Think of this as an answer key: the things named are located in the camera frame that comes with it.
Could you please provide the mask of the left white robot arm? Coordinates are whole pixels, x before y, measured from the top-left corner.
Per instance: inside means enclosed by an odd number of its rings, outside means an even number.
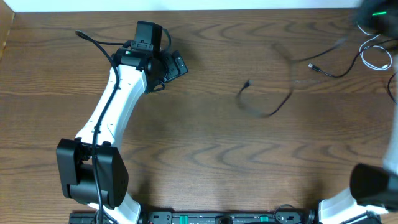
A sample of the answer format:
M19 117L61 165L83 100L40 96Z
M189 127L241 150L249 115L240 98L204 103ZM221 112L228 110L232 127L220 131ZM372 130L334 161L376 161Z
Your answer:
M70 223L142 223L141 205L128 194L129 174L120 154L138 99L186 74L179 51L161 47L167 29L138 21L135 38L107 55L109 80L93 114L74 139L61 139L57 164L64 197L94 208L71 213Z

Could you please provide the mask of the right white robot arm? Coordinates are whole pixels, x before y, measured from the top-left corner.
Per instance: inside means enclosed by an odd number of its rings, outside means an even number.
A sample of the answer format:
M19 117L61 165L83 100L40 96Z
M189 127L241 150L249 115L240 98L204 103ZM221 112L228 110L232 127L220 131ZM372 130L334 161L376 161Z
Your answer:
M355 21L397 40L397 0L366 0ZM349 187L318 206L318 223L380 223L379 216L397 211L397 110L382 166L357 164Z

